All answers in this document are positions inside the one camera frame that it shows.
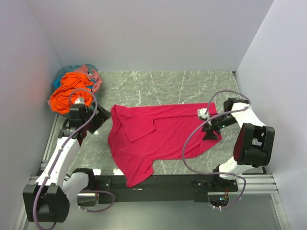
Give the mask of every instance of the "floor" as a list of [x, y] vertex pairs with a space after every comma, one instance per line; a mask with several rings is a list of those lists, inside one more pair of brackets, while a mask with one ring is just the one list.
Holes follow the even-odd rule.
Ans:
[[[101, 71], [103, 85], [96, 97], [98, 103], [110, 110], [114, 104], [127, 107], [187, 104], [208, 102], [211, 96], [222, 89], [238, 91], [236, 80], [230, 71]], [[233, 93], [223, 93], [214, 99], [218, 112], [223, 102]], [[64, 122], [59, 116], [48, 151], [52, 155], [58, 131]], [[112, 128], [112, 119], [107, 120], [93, 135], [88, 135], [72, 163], [69, 173], [76, 168], [101, 170], [103, 175], [121, 174], [112, 159], [107, 142]], [[189, 159], [189, 165], [196, 170], [211, 172], [218, 164], [224, 163], [233, 155], [233, 147], [238, 136], [239, 126], [232, 125], [222, 129], [222, 141], [204, 154]], [[181, 160], [155, 161], [154, 174], [191, 173]], [[262, 173], [258, 168], [252, 172]]]
[[[232, 72], [117, 71], [100, 72], [100, 76], [104, 82], [96, 96], [107, 110], [114, 104], [133, 107], [208, 102], [218, 90], [238, 90]], [[233, 95], [224, 93], [215, 98], [218, 112], [230, 96]], [[47, 158], [54, 151], [63, 121], [64, 118], [58, 116]], [[70, 167], [70, 172], [75, 168], [86, 167], [101, 170], [101, 174], [120, 174], [107, 143], [111, 127], [112, 120], [109, 119], [95, 134], [88, 135]], [[238, 125], [222, 129], [222, 141], [201, 156], [189, 159], [189, 164], [197, 170], [211, 172], [232, 156], [238, 132]], [[155, 174], [191, 173], [181, 160], [155, 161], [153, 165]], [[76, 203], [73, 202], [67, 220], [57, 224], [55, 230], [281, 229], [271, 195], [266, 194], [244, 195], [237, 204], [222, 212], [212, 210], [208, 203], [170, 201], [122, 202], [115, 203], [103, 213], [84, 213], [78, 209]], [[50, 223], [43, 223], [43, 226], [49, 227]], [[34, 230], [36, 227], [34, 223], [28, 223], [25, 229]]]
[[[42, 223], [50, 228], [51, 223]], [[26, 230], [36, 230], [28, 223]], [[54, 230], [281, 230], [270, 194], [245, 195], [223, 211], [193, 201], [115, 203], [102, 213], [85, 213], [76, 202]]]

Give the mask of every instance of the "orange cloth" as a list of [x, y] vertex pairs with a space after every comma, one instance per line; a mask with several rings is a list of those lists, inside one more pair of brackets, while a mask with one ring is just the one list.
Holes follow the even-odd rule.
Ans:
[[89, 92], [76, 91], [71, 96], [71, 103], [69, 102], [69, 95], [75, 89], [87, 89], [87, 86], [93, 85], [85, 73], [68, 72], [61, 78], [61, 86], [54, 91], [50, 97], [50, 106], [53, 112], [59, 114], [69, 113], [70, 104], [78, 97], [83, 97], [86, 106], [91, 106], [93, 97]]

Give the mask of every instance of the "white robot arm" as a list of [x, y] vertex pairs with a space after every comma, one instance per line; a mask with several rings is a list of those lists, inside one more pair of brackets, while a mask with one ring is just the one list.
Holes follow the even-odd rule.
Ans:
[[[206, 132], [203, 140], [216, 139], [216, 135], [221, 134], [221, 128], [234, 123], [238, 123], [241, 128], [234, 146], [234, 156], [219, 165], [215, 172], [240, 175], [249, 169], [265, 166], [270, 162], [275, 135], [274, 128], [265, 126], [258, 119], [248, 101], [229, 98], [224, 103], [225, 112], [241, 110], [245, 107], [248, 109], [243, 112], [221, 116], [203, 127], [203, 131]], [[198, 110], [199, 118], [207, 119], [205, 111], [206, 109]], [[220, 178], [234, 180], [236, 177], [221, 174]]]
[[[107, 119], [111, 117], [111, 113], [106, 111], [100, 105], [97, 105], [97, 111], [93, 119], [84, 126], [79, 132], [75, 130], [85, 124], [93, 115], [94, 109], [84, 104], [83, 98], [79, 98], [70, 108], [70, 116], [63, 124], [62, 130], [59, 132], [56, 149], [51, 156], [46, 168], [36, 180], [34, 185], [26, 185], [23, 191], [24, 204], [28, 220], [33, 222], [33, 206], [38, 189], [44, 184], [45, 178], [47, 182], [41, 192], [37, 204], [36, 215], [39, 222], [63, 222], [68, 216], [71, 202], [78, 196], [83, 189], [96, 190], [94, 187], [95, 177], [92, 169], [76, 169], [71, 177], [65, 181], [65, 175], [78, 153], [87, 131], [94, 133]], [[48, 172], [55, 163], [51, 174]]]

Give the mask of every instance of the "shirt sleeve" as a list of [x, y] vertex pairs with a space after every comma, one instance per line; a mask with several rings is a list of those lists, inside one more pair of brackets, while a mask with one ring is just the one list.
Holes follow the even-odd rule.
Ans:
[[119, 169], [124, 173], [127, 179], [127, 187], [133, 187], [146, 180], [153, 174], [153, 160], [148, 157], [124, 154], [113, 156], [113, 159]]
[[117, 106], [117, 116], [130, 142], [156, 130], [153, 117], [141, 115], [124, 106]]

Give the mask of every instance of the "black bar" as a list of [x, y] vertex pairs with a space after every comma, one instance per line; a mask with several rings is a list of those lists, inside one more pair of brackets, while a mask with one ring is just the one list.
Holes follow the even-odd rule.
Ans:
[[[126, 187], [124, 176], [95, 176], [99, 189], [112, 192], [116, 202], [194, 200], [208, 202], [208, 192], [238, 191], [236, 180], [221, 184], [218, 176], [184, 174], [152, 175], [140, 184]], [[109, 195], [100, 194], [99, 204], [111, 202]]]

